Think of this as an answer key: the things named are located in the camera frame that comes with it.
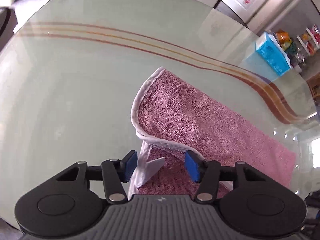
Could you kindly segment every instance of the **pink towel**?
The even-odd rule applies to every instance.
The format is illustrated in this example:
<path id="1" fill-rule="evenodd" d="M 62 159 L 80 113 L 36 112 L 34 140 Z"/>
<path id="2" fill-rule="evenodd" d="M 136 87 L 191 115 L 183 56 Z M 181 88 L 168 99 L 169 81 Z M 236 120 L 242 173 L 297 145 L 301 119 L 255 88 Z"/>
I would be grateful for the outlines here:
<path id="1" fill-rule="evenodd" d="M 198 186 L 184 168 L 184 153 L 224 166 L 245 161 L 288 187 L 295 153 L 268 137 L 241 115 L 159 68 L 140 88 L 131 110 L 142 139 L 132 194 L 190 194 Z M 224 183 L 230 190 L 230 184 Z M 218 197 L 228 191 L 220 186 Z"/>

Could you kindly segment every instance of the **blue tissue box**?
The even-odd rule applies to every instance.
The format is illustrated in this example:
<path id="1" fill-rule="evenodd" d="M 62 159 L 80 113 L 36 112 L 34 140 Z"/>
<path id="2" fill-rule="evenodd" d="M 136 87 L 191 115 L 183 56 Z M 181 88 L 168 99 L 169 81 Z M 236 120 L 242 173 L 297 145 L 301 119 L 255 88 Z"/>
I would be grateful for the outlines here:
<path id="1" fill-rule="evenodd" d="M 290 60 L 279 44 L 275 44 L 275 42 L 272 41 L 268 33 L 264 32 L 256 41 L 256 51 L 278 76 L 282 76 L 290 69 Z"/>

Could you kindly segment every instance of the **glass table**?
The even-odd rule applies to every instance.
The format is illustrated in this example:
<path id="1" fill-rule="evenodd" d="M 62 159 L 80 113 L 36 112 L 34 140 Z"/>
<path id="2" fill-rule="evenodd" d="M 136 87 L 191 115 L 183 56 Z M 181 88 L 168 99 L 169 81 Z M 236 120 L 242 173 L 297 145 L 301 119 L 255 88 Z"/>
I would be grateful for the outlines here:
<path id="1" fill-rule="evenodd" d="M 76 161 L 139 150 L 130 109 L 161 66 L 295 152 L 290 189 L 305 198 L 316 107 L 297 72 L 278 78 L 253 53 L 257 38 L 195 0 L 49 1 L 0 54 L 0 217 L 17 227 L 17 200 Z"/>

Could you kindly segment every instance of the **shelf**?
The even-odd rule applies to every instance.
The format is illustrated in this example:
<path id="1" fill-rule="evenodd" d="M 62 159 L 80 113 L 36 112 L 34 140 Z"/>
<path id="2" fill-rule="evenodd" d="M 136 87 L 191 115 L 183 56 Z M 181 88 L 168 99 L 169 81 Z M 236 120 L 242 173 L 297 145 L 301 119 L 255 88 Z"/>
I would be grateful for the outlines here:
<path id="1" fill-rule="evenodd" d="M 309 28 L 306 28 L 307 33 L 310 35 L 310 37 L 313 39 L 313 42 L 316 44 L 317 48 L 320 49 L 320 46 L 316 40 L 316 38 L 313 36 L 313 34 L 311 33 L 311 31 L 309 30 Z"/>
<path id="2" fill-rule="evenodd" d="M 297 39 L 298 39 L 298 41 L 301 43 L 301 45 L 304 47 L 304 49 L 305 49 L 305 51 L 308 53 L 308 55 L 311 56 L 311 54 L 310 54 L 307 46 L 303 43 L 303 41 L 302 41 L 302 39 L 300 38 L 299 35 L 297 35 Z"/>

